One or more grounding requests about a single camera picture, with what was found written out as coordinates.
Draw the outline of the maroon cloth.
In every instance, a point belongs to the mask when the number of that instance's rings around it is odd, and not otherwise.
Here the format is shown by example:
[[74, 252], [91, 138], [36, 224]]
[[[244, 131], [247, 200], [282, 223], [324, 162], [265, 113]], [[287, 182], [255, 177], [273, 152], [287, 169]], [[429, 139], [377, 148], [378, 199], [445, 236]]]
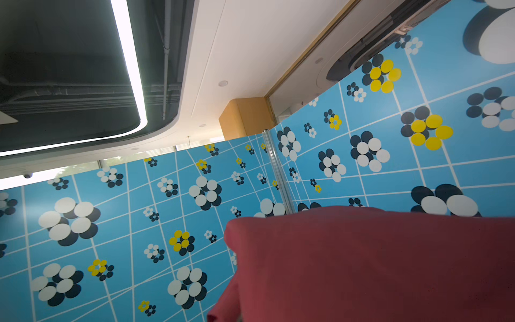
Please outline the maroon cloth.
[[325, 207], [231, 220], [209, 321], [513, 321], [514, 220]]

